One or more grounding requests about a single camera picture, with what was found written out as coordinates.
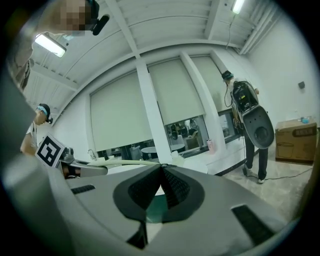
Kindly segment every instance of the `ceiling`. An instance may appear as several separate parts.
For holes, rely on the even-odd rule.
[[[270,3],[245,0],[240,14],[235,16],[231,11],[234,1],[97,0],[99,16],[110,15],[99,35],[86,31],[85,36],[70,41],[51,35],[67,49],[62,58],[33,44],[35,65],[25,97],[33,108],[39,103],[48,104],[56,119],[72,98],[96,78],[95,74],[128,58],[179,44],[219,44],[241,49]],[[272,16],[260,38],[276,18],[277,15]]]

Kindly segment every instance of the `white pillar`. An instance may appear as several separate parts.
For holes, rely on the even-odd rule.
[[[182,51],[180,54],[180,58],[186,70],[188,71],[195,86],[195,89],[199,95],[199,98],[202,102],[205,111],[205,115],[203,116],[204,122],[208,131],[209,138],[213,142],[215,155],[223,155],[226,152],[225,137],[220,124],[216,105],[211,97],[207,84],[201,76],[196,65],[186,52]]]
[[[172,163],[171,149],[161,118],[154,86],[146,62],[143,59],[136,61],[136,71],[159,162],[160,164],[170,164]]]
[[[98,158],[98,154],[96,153],[96,145],[94,140],[94,134],[92,131],[92,122],[91,122],[91,96],[90,94],[86,94],[85,96],[85,113],[84,113],[84,120],[85,120],[85,133],[86,133],[86,140],[88,149],[92,150],[95,157]]]

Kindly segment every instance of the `bottle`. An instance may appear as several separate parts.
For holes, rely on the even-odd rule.
[[[214,143],[212,142],[211,139],[207,139],[206,143],[208,144],[210,154],[213,154],[215,152],[214,151]]]

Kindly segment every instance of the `cardboard box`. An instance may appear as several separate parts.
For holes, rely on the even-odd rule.
[[[275,128],[275,160],[312,165],[317,144],[317,123],[310,119],[302,123],[295,119],[279,122]]]

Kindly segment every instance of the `jeans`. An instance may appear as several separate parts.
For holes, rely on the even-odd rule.
[[[247,132],[244,132],[245,140],[245,154],[246,162],[245,165],[248,169],[252,168],[252,164],[255,156],[255,146],[251,142],[251,139],[248,137]],[[268,149],[259,149],[259,171],[258,177],[260,180],[264,180],[267,176],[267,163],[268,163]]]

